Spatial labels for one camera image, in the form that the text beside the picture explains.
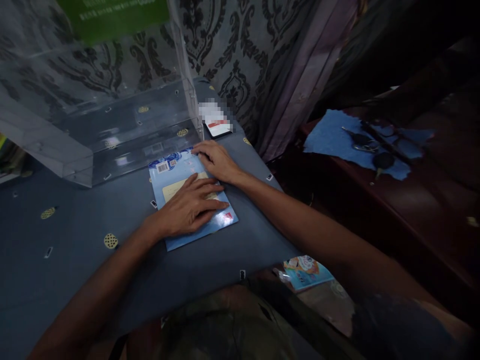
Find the purple curtain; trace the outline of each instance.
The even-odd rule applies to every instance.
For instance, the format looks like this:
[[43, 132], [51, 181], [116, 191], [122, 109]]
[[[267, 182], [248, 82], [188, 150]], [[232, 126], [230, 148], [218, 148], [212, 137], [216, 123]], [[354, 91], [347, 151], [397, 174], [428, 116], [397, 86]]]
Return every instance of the purple curtain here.
[[301, 40], [259, 145], [265, 162], [281, 155], [307, 121], [352, 29], [357, 0], [322, 0]]

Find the hand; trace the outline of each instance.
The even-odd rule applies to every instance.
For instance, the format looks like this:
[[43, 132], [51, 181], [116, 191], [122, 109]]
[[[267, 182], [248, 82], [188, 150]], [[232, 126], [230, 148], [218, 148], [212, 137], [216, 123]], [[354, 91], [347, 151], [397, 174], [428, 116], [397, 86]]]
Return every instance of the hand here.
[[229, 207], [228, 202], [205, 199], [210, 193], [223, 191], [223, 186], [215, 185], [217, 179], [195, 181], [197, 176], [197, 173], [190, 176], [159, 211], [143, 222], [142, 227], [155, 242], [166, 237], [194, 233], [208, 223], [217, 210]]
[[216, 141], [207, 140], [196, 144], [191, 151], [205, 169], [218, 180], [232, 184], [244, 172], [232, 160], [227, 150]]

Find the booklet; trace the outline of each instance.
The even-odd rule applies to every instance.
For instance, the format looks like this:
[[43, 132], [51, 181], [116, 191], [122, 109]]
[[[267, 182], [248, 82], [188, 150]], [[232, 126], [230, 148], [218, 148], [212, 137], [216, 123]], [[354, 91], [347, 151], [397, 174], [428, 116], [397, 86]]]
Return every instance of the booklet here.
[[283, 268], [285, 273], [290, 276], [293, 288], [297, 291], [334, 279], [325, 266], [308, 255], [284, 261]]
[[[205, 167], [200, 162], [199, 157], [192, 155], [193, 147], [174, 152], [166, 157], [151, 162], [148, 165], [150, 171], [151, 185], [158, 209], [161, 209], [182, 187], [184, 182], [194, 173], [198, 173], [197, 179], [206, 179]], [[206, 199], [217, 199], [222, 202], [229, 202], [224, 191], [213, 192], [207, 195]], [[218, 210], [211, 220], [202, 226], [198, 231], [176, 237], [170, 237], [165, 240], [166, 250], [170, 251], [179, 248], [185, 244], [191, 243], [206, 235], [212, 234], [223, 229], [239, 220], [232, 206], [224, 210]]]

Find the car key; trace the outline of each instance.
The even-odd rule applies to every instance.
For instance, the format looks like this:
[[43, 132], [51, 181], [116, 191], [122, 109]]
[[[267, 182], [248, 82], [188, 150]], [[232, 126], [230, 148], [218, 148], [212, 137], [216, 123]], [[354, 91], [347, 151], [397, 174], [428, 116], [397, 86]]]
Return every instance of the car key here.
[[372, 163], [376, 168], [375, 180], [377, 180], [384, 170], [393, 166], [395, 157], [389, 152], [381, 152], [373, 157]]
[[341, 128], [345, 130], [348, 135], [350, 135], [351, 140], [353, 141], [353, 148], [355, 150], [375, 153], [379, 149], [379, 143], [369, 136], [352, 132], [343, 126]]

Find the finger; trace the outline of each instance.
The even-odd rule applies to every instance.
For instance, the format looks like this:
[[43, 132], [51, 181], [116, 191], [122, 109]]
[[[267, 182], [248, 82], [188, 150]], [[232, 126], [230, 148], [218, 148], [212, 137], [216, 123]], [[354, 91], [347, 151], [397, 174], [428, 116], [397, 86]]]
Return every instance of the finger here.
[[193, 220], [193, 223], [191, 224], [191, 231], [196, 232], [198, 229], [200, 229], [203, 225], [208, 223], [213, 216], [215, 215], [215, 210], [208, 210], [202, 212], [199, 216]]
[[198, 159], [200, 160], [200, 162], [203, 164], [203, 166], [207, 170], [209, 169], [209, 167], [211, 165], [213, 165], [213, 162], [208, 158], [208, 156], [205, 156], [203, 154], [198, 154]]
[[194, 155], [198, 153], [205, 153], [207, 155], [210, 155], [211, 150], [212, 150], [212, 146], [208, 143], [205, 143], [204, 141], [195, 145], [191, 150], [191, 153]]
[[201, 187], [205, 186], [205, 185], [211, 185], [211, 184], [215, 184], [218, 180], [214, 177], [209, 177], [209, 178], [206, 178], [206, 179], [198, 179], [197, 181], [195, 181], [191, 186], [190, 186], [190, 189], [192, 190], [197, 190], [197, 189], [200, 189]]
[[208, 194], [218, 193], [218, 192], [221, 192], [223, 190], [224, 190], [224, 187], [221, 186], [221, 185], [208, 184], [208, 185], [205, 185], [205, 186], [202, 186], [202, 187], [198, 188], [196, 193], [199, 194], [201, 198], [203, 198]]
[[196, 173], [193, 173], [192, 175], [190, 175], [188, 177], [187, 180], [185, 180], [185, 182], [183, 183], [183, 185], [181, 186], [180, 190], [181, 189], [185, 189], [185, 188], [188, 188], [190, 185], [192, 185], [192, 183], [195, 181], [195, 179], [199, 176], [199, 174], [196, 172]]
[[198, 203], [198, 210], [199, 212], [203, 212], [205, 210], [223, 210], [230, 206], [228, 202], [223, 202], [219, 200], [202, 200]]

